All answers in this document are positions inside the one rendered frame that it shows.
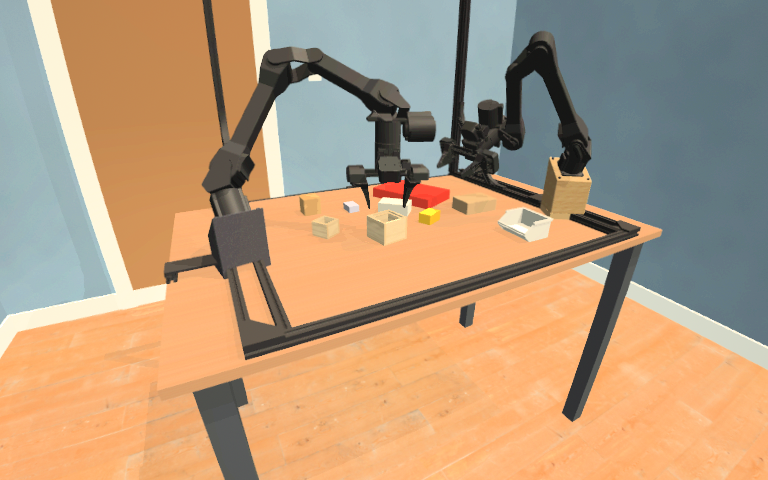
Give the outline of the yellow rectangular block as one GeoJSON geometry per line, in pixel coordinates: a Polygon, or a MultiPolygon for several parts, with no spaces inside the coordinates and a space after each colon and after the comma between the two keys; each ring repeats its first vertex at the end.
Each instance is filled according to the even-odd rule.
{"type": "Polygon", "coordinates": [[[419,213],[419,223],[432,225],[440,220],[440,210],[428,208],[419,213]]]}

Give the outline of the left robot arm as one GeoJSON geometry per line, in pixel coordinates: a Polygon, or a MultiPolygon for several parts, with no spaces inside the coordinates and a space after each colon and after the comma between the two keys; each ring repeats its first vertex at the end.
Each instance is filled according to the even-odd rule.
{"type": "Polygon", "coordinates": [[[497,143],[495,147],[499,148],[501,141],[503,147],[512,151],[523,146],[525,125],[521,113],[522,79],[534,70],[543,78],[561,121],[558,125],[558,138],[562,148],[565,146],[565,151],[560,161],[557,160],[560,173],[562,176],[584,177],[583,170],[591,160],[591,139],[585,122],[575,111],[558,67],[554,36],[547,31],[535,33],[529,45],[507,68],[506,116],[503,115],[503,103],[492,99],[481,101],[478,104],[479,124],[465,121],[459,129],[464,138],[462,144],[463,141],[477,142],[480,148],[488,135],[492,147],[497,143]],[[528,58],[524,60],[526,53],[528,58]]]}

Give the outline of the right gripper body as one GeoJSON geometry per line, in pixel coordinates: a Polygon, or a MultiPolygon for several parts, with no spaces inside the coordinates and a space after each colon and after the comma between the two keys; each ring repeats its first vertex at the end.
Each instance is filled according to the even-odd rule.
{"type": "MultiPolygon", "coordinates": [[[[375,160],[378,151],[384,151],[384,155],[393,155],[393,151],[400,152],[400,143],[383,144],[375,142],[375,160]]],[[[348,165],[348,177],[347,182],[350,183],[366,183],[367,177],[378,177],[378,173],[375,173],[375,169],[364,169],[363,165],[348,165]]],[[[429,170],[423,164],[411,164],[410,176],[407,176],[410,181],[428,181],[429,170]]]]}

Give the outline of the red flat rectangular block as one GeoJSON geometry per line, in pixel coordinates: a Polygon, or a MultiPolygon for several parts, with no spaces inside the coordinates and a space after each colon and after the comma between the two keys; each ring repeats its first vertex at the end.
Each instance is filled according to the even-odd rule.
{"type": "MultiPolygon", "coordinates": [[[[373,197],[403,199],[404,181],[400,183],[386,183],[373,187],[373,197]]],[[[432,208],[449,199],[450,190],[417,184],[408,200],[412,200],[412,206],[427,209],[432,208]]]]}

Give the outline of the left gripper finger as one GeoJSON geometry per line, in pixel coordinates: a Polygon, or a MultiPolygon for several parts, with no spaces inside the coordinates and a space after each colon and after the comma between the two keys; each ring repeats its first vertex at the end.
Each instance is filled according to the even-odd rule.
{"type": "Polygon", "coordinates": [[[441,168],[447,164],[450,164],[453,162],[452,152],[451,152],[451,146],[448,143],[443,143],[442,148],[444,148],[443,154],[437,163],[437,168],[441,168]]]}
{"type": "Polygon", "coordinates": [[[477,154],[475,160],[460,174],[461,177],[467,177],[472,175],[488,174],[487,157],[482,154],[477,154]]]}

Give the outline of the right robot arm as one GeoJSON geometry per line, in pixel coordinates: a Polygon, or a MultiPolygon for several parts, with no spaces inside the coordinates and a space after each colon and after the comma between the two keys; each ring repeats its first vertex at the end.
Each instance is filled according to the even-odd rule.
{"type": "MultiPolygon", "coordinates": [[[[231,140],[212,158],[201,184],[211,194],[209,201],[215,217],[251,209],[241,188],[246,180],[249,181],[255,167],[250,158],[252,147],[276,97],[290,83],[298,83],[312,75],[323,77],[364,103],[371,111],[367,121],[375,122],[376,143],[400,143],[401,133],[408,142],[434,141],[436,121],[431,111],[409,112],[411,106],[394,84],[365,77],[319,48],[290,46],[267,50],[260,65],[258,85],[236,130],[231,140]],[[290,62],[302,65],[292,69],[290,62]]],[[[400,183],[402,176],[410,176],[410,172],[410,159],[401,159],[399,151],[393,151],[389,156],[378,151],[375,173],[378,173],[380,183],[400,183]]]]}

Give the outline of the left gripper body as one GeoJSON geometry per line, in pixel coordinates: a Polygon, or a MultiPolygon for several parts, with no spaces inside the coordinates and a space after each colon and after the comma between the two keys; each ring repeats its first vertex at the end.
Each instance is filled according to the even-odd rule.
{"type": "Polygon", "coordinates": [[[463,147],[461,147],[456,145],[456,140],[450,139],[447,137],[442,138],[439,142],[441,147],[441,153],[443,153],[442,143],[444,142],[444,143],[450,144],[453,159],[455,159],[457,157],[457,154],[459,154],[459,155],[465,156],[467,160],[474,161],[477,154],[480,153],[480,154],[484,154],[485,156],[487,155],[486,157],[487,157],[489,174],[494,175],[499,170],[499,156],[498,156],[498,153],[490,151],[492,147],[492,141],[488,135],[485,138],[484,144],[480,148],[478,148],[478,145],[476,145],[477,142],[472,142],[472,141],[465,141],[465,142],[463,141],[463,147]],[[484,150],[484,149],[488,149],[488,150],[484,150]],[[484,150],[484,153],[482,150],[484,150]],[[492,161],[491,161],[491,158],[492,158],[492,161]]]}

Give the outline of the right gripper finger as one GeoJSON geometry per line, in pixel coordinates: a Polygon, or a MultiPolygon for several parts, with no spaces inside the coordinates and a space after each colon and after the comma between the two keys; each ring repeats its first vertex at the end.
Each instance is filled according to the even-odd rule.
{"type": "Polygon", "coordinates": [[[421,184],[421,181],[410,181],[407,178],[407,176],[405,176],[405,179],[404,179],[404,190],[403,190],[403,208],[406,207],[406,204],[408,202],[410,194],[411,194],[411,192],[413,191],[414,187],[417,184],[421,184]]]}
{"type": "Polygon", "coordinates": [[[368,190],[368,182],[367,182],[367,180],[366,180],[366,183],[355,183],[355,185],[356,186],[360,186],[360,188],[361,188],[361,190],[362,190],[362,192],[363,192],[363,194],[365,196],[368,209],[370,209],[370,197],[369,197],[369,190],[368,190]]]}

